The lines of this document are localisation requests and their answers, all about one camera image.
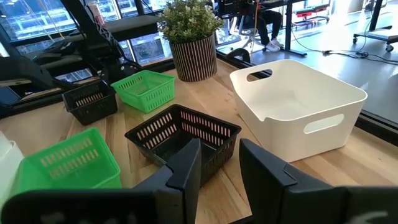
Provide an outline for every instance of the potted plant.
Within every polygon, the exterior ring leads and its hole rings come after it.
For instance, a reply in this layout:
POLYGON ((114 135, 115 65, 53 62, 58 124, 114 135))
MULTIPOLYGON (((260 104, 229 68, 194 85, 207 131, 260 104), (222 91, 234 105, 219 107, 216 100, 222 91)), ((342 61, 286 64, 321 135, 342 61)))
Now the potted plant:
POLYGON ((197 82, 217 72, 214 32, 223 25, 205 0, 168 2, 160 31, 169 41, 178 78, 197 82))

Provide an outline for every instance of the black plastic basket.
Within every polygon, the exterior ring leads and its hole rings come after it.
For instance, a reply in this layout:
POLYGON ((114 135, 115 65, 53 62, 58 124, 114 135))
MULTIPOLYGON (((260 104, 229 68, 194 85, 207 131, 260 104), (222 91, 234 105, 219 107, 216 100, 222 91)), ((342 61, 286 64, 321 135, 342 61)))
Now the black plastic basket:
POLYGON ((118 110, 115 92, 104 81, 94 82, 62 95, 67 111, 82 124, 91 124, 118 110))
POLYGON ((201 140, 201 180, 203 186, 234 152, 241 127, 172 105, 125 134, 141 153, 158 166, 166 164, 193 138, 201 140))

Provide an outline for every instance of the white plastic bin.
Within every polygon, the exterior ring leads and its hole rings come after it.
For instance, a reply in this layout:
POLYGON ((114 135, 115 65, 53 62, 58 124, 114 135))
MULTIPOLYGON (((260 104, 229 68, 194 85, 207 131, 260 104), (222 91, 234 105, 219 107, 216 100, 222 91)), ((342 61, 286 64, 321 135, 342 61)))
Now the white plastic bin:
POLYGON ((344 146, 368 97, 294 60, 237 70, 230 78, 244 122, 265 149, 287 162, 344 146), (271 77, 247 81, 267 69, 271 77))
POLYGON ((0 132, 0 213, 11 193, 19 164, 24 158, 17 144, 0 132))

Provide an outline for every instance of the green leaves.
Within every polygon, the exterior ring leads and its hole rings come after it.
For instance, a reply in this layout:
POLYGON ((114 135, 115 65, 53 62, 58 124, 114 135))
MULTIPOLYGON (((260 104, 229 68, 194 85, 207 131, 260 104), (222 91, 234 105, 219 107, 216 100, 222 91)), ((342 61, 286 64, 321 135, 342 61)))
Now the green leaves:
POLYGON ((168 2, 160 15, 160 31, 172 43, 202 40, 223 25, 205 0, 174 0, 168 2))

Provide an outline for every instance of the chair wheel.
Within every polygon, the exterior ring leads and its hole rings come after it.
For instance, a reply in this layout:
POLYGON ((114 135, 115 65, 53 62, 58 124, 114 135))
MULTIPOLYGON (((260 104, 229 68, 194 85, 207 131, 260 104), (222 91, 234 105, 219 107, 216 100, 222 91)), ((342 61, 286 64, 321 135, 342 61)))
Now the chair wheel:
POLYGON ((386 52, 392 52, 393 50, 394 50, 394 47, 391 44, 387 44, 386 52))

